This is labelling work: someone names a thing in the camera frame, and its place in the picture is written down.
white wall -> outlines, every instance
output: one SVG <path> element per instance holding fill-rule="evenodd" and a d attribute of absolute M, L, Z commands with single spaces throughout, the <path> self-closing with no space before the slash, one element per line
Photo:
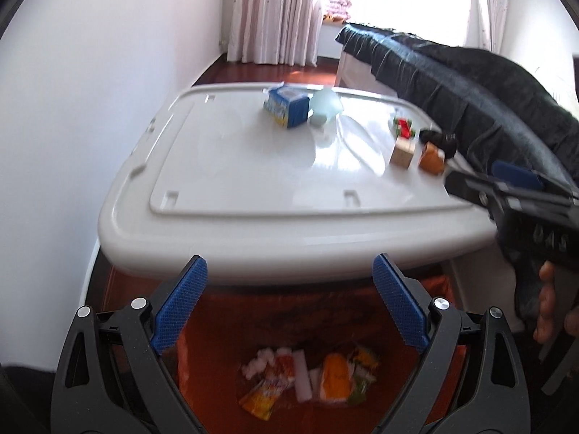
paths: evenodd
<path fill-rule="evenodd" d="M 0 39 L 0 362 L 53 369 L 117 169 L 219 56 L 222 0 L 25 0 Z"/>
<path fill-rule="evenodd" d="M 464 41 L 465 47 L 479 48 L 481 43 L 481 27 L 478 0 L 471 0 L 471 9 L 468 14 L 467 36 Z"/>
<path fill-rule="evenodd" d="M 579 30 L 560 0 L 509 0 L 501 55 L 535 75 L 562 106 L 576 112 L 572 54 L 579 54 Z"/>

orange object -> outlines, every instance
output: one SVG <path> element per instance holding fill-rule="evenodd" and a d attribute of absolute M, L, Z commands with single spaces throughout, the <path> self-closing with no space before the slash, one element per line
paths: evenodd
<path fill-rule="evenodd" d="M 418 166 L 431 175 L 441 175 L 444 173 L 444 152 L 428 142 L 422 150 Z"/>
<path fill-rule="evenodd" d="M 351 392 L 350 370 L 346 358 L 342 354 L 328 354 L 324 359 L 320 400 L 346 401 Z"/>
<path fill-rule="evenodd" d="M 239 401 L 239 404 L 246 412 L 260 420 L 267 421 L 273 413 L 273 405 L 279 400 L 286 388 L 286 381 L 262 380 L 257 387 Z"/>
<path fill-rule="evenodd" d="M 354 351 L 354 357 L 352 357 L 354 362 L 357 362 L 364 367 L 375 370 L 380 365 L 378 362 L 378 358 L 368 349 L 358 346 Z"/>
<path fill-rule="evenodd" d="M 293 381 L 295 379 L 295 370 L 293 367 L 293 356 L 289 354 L 276 355 L 276 373 L 283 375 L 287 380 Z"/>

finger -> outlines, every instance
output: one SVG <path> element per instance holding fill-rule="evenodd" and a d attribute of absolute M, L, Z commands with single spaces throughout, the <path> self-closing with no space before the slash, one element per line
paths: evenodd
<path fill-rule="evenodd" d="M 550 318 L 555 313 L 557 294 L 552 284 L 545 284 L 539 293 L 539 314 Z"/>
<path fill-rule="evenodd" d="M 565 317 L 565 331 L 579 337 L 579 307 L 571 310 Z"/>
<path fill-rule="evenodd" d="M 543 282 L 553 282 L 555 278 L 555 265 L 549 261 L 545 261 L 541 269 L 539 269 L 539 278 Z"/>
<path fill-rule="evenodd" d="M 533 334 L 535 341 L 539 344 L 546 343 L 551 335 L 553 334 L 553 319 L 552 318 L 543 318 L 539 315 L 537 319 L 537 329 Z"/>

orange packaging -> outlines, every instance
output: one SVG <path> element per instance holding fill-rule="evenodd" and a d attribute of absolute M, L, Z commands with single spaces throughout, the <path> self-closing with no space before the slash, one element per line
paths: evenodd
<path fill-rule="evenodd" d="M 324 359 L 320 400 L 338 403 L 346 401 L 352 392 L 348 361 L 342 354 L 331 353 Z"/>
<path fill-rule="evenodd" d="M 295 379 L 295 368 L 291 349 L 279 348 L 276 351 L 275 371 L 277 375 L 284 376 L 290 383 Z"/>
<path fill-rule="evenodd" d="M 239 405 L 260 420 L 267 421 L 273 405 L 287 388 L 287 381 L 264 379 L 251 392 L 239 400 Z"/>
<path fill-rule="evenodd" d="M 441 175 L 444 173 L 444 152 L 428 142 L 422 151 L 418 166 L 431 175 Z"/>

blue box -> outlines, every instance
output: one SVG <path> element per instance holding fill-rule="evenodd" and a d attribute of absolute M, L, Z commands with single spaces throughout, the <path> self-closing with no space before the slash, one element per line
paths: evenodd
<path fill-rule="evenodd" d="M 280 126 L 291 129 L 308 120 L 310 98 L 308 93 L 299 89 L 280 86 L 269 90 L 269 97 L 263 107 Z"/>

